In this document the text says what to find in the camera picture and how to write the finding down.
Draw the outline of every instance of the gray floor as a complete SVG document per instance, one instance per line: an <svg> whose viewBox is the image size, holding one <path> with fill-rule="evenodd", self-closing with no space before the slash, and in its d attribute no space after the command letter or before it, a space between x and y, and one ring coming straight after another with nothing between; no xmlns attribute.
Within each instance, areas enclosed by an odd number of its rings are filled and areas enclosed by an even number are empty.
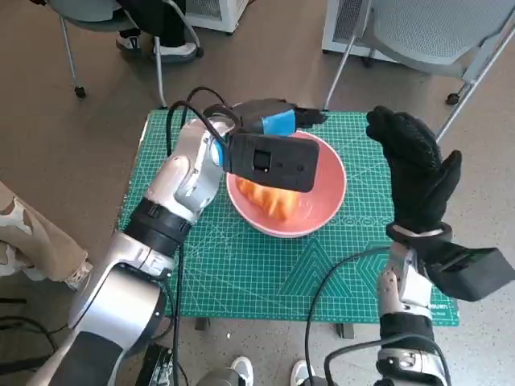
<svg viewBox="0 0 515 386"><path fill-rule="evenodd" d="M320 51L324 6L310 0L258 0L232 37L199 31L205 56L166 69L169 101L205 84L229 101L285 97L321 105L339 57ZM70 28L76 63L89 92L78 101L70 88L57 17L28 1L0 3L0 179L101 259L129 178L142 125L157 106L155 74L148 60L124 60L113 35ZM487 76L443 141L443 152L461 149L463 178L447 221L469 246L497 245L515 264L515 45ZM437 127L449 108L443 99L459 82L394 64L368 70L351 58L333 109L366 111L383 104L423 117ZM2 294L22 294L20 312L59 326L71 294L63 285L32 283L22 276L0 281ZM480 304L461 304L462 326L438 329L456 385L513 384L515 285ZM184 320L181 362L191 381L236 355L251 358L256 384L286 385L292 364L303 357L303 323L216 320L199 334ZM376 339L377 326L357 326L357 340ZM1 333L2 360L30 355L27 337ZM346 342L332 327L315 325L312 356L317 372L324 354ZM47 350L44 343L38 354ZM119 384L134 382L139 358L128 361ZM350 355L333 371L340 385L373 384L374 351ZM30 374L0 377L24 384Z"/></svg>

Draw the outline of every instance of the table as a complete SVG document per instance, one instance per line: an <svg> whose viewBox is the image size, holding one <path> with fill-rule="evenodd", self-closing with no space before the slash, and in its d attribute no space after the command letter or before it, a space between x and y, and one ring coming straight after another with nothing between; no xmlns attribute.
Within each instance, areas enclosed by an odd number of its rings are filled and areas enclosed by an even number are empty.
<svg viewBox="0 0 515 386"><path fill-rule="evenodd" d="M118 227L130 213L166 157L167 111L147 119ZM175 144L179 115L172 122ZM319 231L302 238L276 239L251 228L231 204L225 180L185 243L182 315L201 318L306 320L325 273L353 253L389 244L385 226L392 220L389 168L381 146L365 134L363 113L328 113L309 132L328 142L343 160L348 176L344 205ZM388 258L378 253L349 263L332 278L314 320L376 323L376 280ZM175 288L174 276L171 279ZM457 326L456 301L433 289L437 326Z"/></svg>

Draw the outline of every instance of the wire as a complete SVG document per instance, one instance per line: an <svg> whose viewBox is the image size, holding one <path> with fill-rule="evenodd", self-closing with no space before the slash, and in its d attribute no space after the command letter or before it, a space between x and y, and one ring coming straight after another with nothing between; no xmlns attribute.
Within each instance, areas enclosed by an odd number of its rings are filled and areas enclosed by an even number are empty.
<svg viewBox="0 0 515 386"><path fill-rule="evenodd" d="M227 106L227 101L222 97L222 95L220 95L217 91L213 90L212 88L205 87L205 86L199 86L199 87L195 87L194 89L192 89L190 91L190 93L188 94L186 101L191 102L193 97L199 91L207 91L207 92L211 93L212 95L214 95L215 97L217 97L220 100L220 102L223 106ZM183 116L181 117L181 120L180 120L180 127L183 127L185 123L186 123L186 110L183 111Z"/></svg>
<svg viewBox="0 0 515 386"><path fill-rule="evenodd" d="M168 283L164 282L162 284L162 287L164 287L164 291L166 292L167 297L168 297L168 304L170 305L170 308L171 308L170 322L168 323L167 329L165 331L163 331L161 334L159 334L159 335L157 335L157 336L155 336L154 338L151 339L153 342L155 342L156 340L159 340L161 338L164 338L165 336L170 334L171 330L174 328L174 319L175 319L175 316L174 316L174 298L173 298L173 296L171 294L170 285Z"/></svg>
<svg viewBox="0 0 515 386"><path fill-rule="evenodd" d="M172 346L173 357L171 360L172 378L174 384L179 384L179 374L177 367L179 365L179 327L180 327L180 301L183 288L183 271L184 271L184 243L179 245L179 271L177 272L177 294L175 295L175 317L174 317L174 342Z"/></svg>
<svg viewBox="0 0 515 386"><path fill-rule="evenodd" d="M331 354L325 357L325 360L323 361L323 371L325 372L325 379L328 382L329 386L334 386L334 381L332 380L331 375L331 361L334 358L337 358L341 355L348 354L351 351L357 351L357 350L363 350L365 348L375 347L375 346L383 346L386 344L391 344L398 342L400 340L404 339L420 339L423 340L426 343L429 343L437 352L440 357L440 360L442 361L442 367L443 372L445 373L445 380L447 382L447 386L451 386L451 373L449 372L449 366L447 365L447 361L445 359L445 355L442 352L442 349L439 347L439 345L431 338L428 338L424 335L420 334L399 334L394 335L386 339L380 339L380 340L373 340L371 342L365 342L365 343L358 343L353 344L352 346L346 346L339 348L338 350L333 351Z"/></svg>
<svg viewBox="0 0 515 386"><path fill-rule="evenodd" d="M179 365L180 372L183 374L184 382L186 382L186 386L190 386L190 381L187 379L186 372L184 371L183 367L180 365L179 362L177 362L177 364Z"/></svg>
<svg viewBox="0 0 515 386"><path fill-rule="evenodd" d="M50 335L57 334L58 332L61 332L62 330L64 330L66 327L68 327L68 324L67 324L67 323L65 323L63 326L61 326L61 327L59 327L59 328L57 328L57 329L55 329L55 330L50 330L50 331L48 332L48 334L50 334Z"/></svg>
<svg viewBox="0 0 515 386"><path fill-rule="evenodd" d="M177 110L178 107L183 106L187 109L190 109L206 126L206 130L216 139L216 141L224 148L228 149L229 145L227 142L222 138L220 133L216 131L214 127L212 127L211 122L209 119L206 118L205 115L203 115L199 110L197 110L195 107L192 106L192 104L188 101L176 101L168 110L167 114L167 155L171 155L171 120L174 116L174 112Z"/></svg>
<svg viewBox="0 0 515 386"><path fill-rule="evenodd" d="M329 270L329 272L325 275L325 278L322 280L322 284L320 284L320 287L316 291L315 297L311 301L311 306L310 306L310 309L309 309L309 314L307 315L306 334L304 335L304 355L306 356L307 374L309 375L309 382L310 382L310 384L315 384L315 382L313 380L313 372L311 371L311 362L310 362L310 358L309 358L309 334L310 334L310 330L311 330L311 320L313 319L313 316L315 314L316 303L319 300L320 295L323 292L323 289L325 288L326 284L331 279L333 273L336 272L336 270L339 267L341 267L342 265L345 265L345 264L347 264L347 263L349 263L351 261L354 261L354 260L356 260L356 259L358 259L360 257L364 257L364 256L367 256L369 254L377 253L377 252L380 252L380 251L385 251L385 250L388 250L388 249L389 249L389 247L372 248L372 249L369 249L367 251L360 252L360 253L355 253L355 254L353 254L353 255L351 255L349 257L346 257L345 259L340 261L338 264L336 264L334 267L332 267Z"/></svg>
<svg viewBox="0 0 515 386"><path fill-rule="evenodd" d="M26 318L24 316L14 316L13 315L13 316L0 317L0 322L2 322L2 321L20 321L20 322L25 322L26 324L30 324L30 325L36 327L47 337L47 341L51 345L52 352L57 351L56 341L52 338L52 335L50 334L50 332L41 323L35 321L34 319Z"/></svg>
<svg viewBox="0 0 515 386"><path fill-rule="evenodd" d="M63 326L61 326L59 328L56 328L55 330L50 330L48 332L48 334L50 334L50 335L57 334L58 332L61 332L62 330L64 330L66 327L68 327L67 323L65 323ZM2 330L9 330L11 328L16 329L16 330L31 332L33 334L42 334L43 333L42 331L39 331L39 330L33 330L31 328L23 328L23 323L22 322L16 322L16 323L6 324L4 326L0 326L0 331L2 331Z"/></svg>

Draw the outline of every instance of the chair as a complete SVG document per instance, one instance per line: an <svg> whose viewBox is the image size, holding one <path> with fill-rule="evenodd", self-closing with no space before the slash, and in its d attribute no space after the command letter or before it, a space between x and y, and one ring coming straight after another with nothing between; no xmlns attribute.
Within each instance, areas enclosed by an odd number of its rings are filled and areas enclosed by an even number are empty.
<svg viewBox="0 0 515 386"><path fill-rule="evenodd" d="M514 15L515 0L363 0L324 109L359 39L371 53L378 50L416 70L463 81L447 97L455 107L438 141L513 37Z"/></svg>
<svg viewBox="0 0 515 386"><path fill-rule="evenodd" d="M168 5L172 6L175 9L175 11L177 12L177 14L179 15L179 17L183 20L184 25L186 26L189 34L195 41L195 45L197 47L196 56L199 58L202 57L204 54L204 50L200 46L199 38L196 35L195 31L193 30L192 26L187 22L181 9L172 0L163 0L163 1L165 3L167 3ZM53 2L52 0L50 0L48 3L50 5L50 7L55 12L57 12L57 14L59 15L59 18L60 18L61 29L63 31L63 36L64 36L64 44L66 46L66 52L68 53L68 62L70 65L70 71L72 73L72 82L73 82L73 87L75 89L75 95L77 95L77 97L79 97L80 99L84 99L84 98L86 98L86 91L84 90L84 87L82 87L82 85L80 84L80 81L77 78L76 67L73 62L72 49L71 49L70 40L68 37L67 22L71 23L79 28L89 30L89 31L95 31L95 32L119 32L119 31L128 30L130 28L135 28L135 27L137 27L137 25L134 22L134 20L127 13L118 14L117 16L114 16L110 20L105 20L105 21L100 21L100 22L81 21L81 20L77 20L75 18L70 18L69 16L66 15L69 12L69 7L67 7L66 9L65 9L65 5L63 5L62 9L59 7L61 3L66 4L66 2ZM156 65L156 72L157 72L157 78L158 78L159 101L161 102L161 106L163 108L166 108L167 101L165 99L164 91L163 91L163 68L162 68L162 61L161 61L161 51L159 49L160 44L159 44L158 36L154 37L154 44L157 47L156 55L155 55L156 56L155 65Z"/></svg>

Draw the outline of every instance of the black glove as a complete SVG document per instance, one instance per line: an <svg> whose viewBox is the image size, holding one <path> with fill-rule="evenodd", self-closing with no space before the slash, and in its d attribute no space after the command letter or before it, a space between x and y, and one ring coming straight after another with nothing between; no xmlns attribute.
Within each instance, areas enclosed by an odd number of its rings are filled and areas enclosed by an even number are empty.
<svg viewBox="0 0 515 386"><path fill-rule="evenodd" d="M439 228L461 174L461 153L442 162L435 135L419 119L378 106L367 135L383 146L392 178L395 224L412 232Z"/></svg>

